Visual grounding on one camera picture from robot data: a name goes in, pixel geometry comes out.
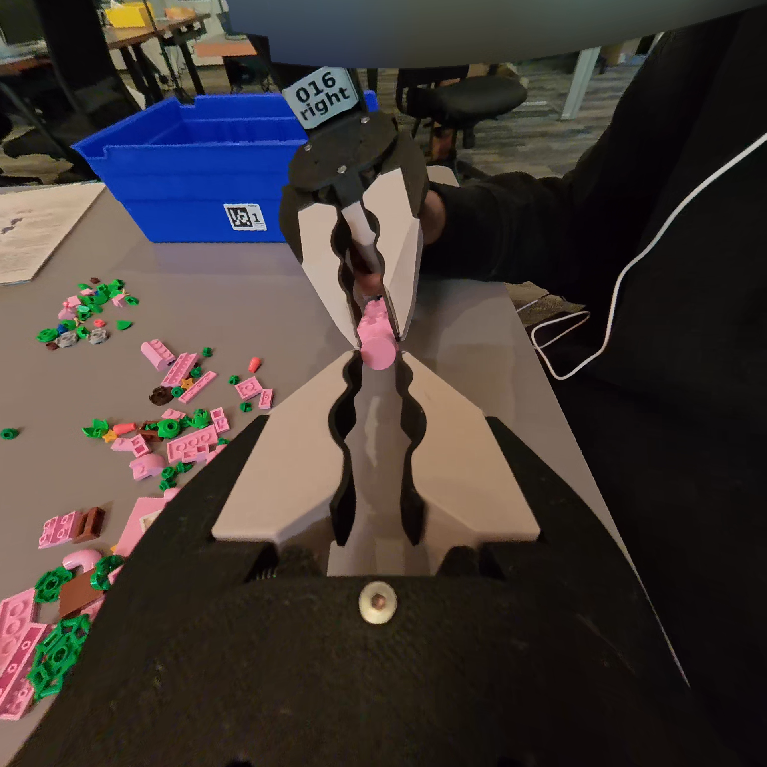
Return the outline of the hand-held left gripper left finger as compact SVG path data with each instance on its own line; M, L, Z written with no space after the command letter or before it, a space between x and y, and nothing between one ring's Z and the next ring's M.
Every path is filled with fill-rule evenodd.
M361 374L360 352L347 351L257 419L262 430L213 525L216 540L300 547L328 571L331 545L346 544L355 519L345 439Z

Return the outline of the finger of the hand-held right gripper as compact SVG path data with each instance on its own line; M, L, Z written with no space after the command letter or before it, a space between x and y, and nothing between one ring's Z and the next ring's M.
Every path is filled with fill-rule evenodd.
M313 203L298 213L302 269L331 320L354 348L361 345L360 306L354 295L354 276L348 259L350 235L338 210Z
M375 244L383 261L389 319L399 340L404 340L416 302L423 234L411 210L402 169L379 175L364 192L362 204L378 224Z

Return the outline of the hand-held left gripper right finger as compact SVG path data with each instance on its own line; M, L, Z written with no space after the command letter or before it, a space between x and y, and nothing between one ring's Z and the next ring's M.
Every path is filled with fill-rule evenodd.
M408 352L397 392L409 439L400 518L428 570L455 547L535 541L541 529L483 411Z

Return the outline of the pink grey brick assembly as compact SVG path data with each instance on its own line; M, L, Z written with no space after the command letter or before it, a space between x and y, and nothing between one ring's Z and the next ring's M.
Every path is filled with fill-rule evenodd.
M393 345L397 344L384 297L379 296L370 299L365 304L358 323L357 334L362 346L370 344L374 340L385 340Z

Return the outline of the person's right hand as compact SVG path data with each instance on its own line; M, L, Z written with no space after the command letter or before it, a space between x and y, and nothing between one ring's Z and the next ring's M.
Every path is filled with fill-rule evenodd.
M423 245L430 246L436 243L446 227L446 207L442 197L433 189L427 192L420 207L419 221Z

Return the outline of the pile of pink toy bricks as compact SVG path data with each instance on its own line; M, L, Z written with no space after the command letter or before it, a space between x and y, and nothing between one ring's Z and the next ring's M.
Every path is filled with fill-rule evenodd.
M2 599L2 720L57 694L123 562L181 489L234 436L223 407L185 413L216 378L199 355L153 370L138 352L81 360L47 354L42 372L2 359L2 587L14 564L32 568Z

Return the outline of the black office chair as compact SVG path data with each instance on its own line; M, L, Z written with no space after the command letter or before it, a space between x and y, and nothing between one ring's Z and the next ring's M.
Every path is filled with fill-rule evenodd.
M463 148L475 147L475 128L487 120L512 112L528 97L515 75L499 75L493 64L489 74L469 76L469 65L440 68L401 68L397 74L397 109L414 120L411 137L423 123L463 135Z

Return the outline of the blue plastic bin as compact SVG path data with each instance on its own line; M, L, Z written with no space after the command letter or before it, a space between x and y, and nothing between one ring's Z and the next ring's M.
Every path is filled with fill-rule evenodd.
M72 145L153 243L279 243L307 134L276 93L175 98Z

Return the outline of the person's black jacket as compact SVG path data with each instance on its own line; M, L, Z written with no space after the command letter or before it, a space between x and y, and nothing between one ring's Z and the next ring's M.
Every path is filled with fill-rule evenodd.
M622 268L765 135L765 5L665 34L562 179L548 289L602 338ZM624 277L603 354L557 385L687 679L743 765L765 765L765 144L702 189Z

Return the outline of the wooden top desk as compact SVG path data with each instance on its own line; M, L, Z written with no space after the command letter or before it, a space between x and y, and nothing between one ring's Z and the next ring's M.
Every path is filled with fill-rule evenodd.
M105 8L101 8L100 12L105 21L103 30L107 46L110 51L119 52L133 89L141 94L145 106L152 106L165 98L160 83L164 75L154 67L143 50L143 45L151 41L159 45L159 52L165 61L173 95L184 103L193 100L193 97L185 91L177 70L169 59L169 49L176 49L180 54L196 96L205 95L206 91L193 60L190 44L196 43L207 32L206 22L211 18L210 13L186 9L182 10L179 18L159 18L153 14L152 10L150 28L115 29L108 24Z

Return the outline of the white printed sheet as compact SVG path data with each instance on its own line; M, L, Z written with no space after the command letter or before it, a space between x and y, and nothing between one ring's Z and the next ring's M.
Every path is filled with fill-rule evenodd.
M33 280L106 188L95 181L3 188L1 285Z

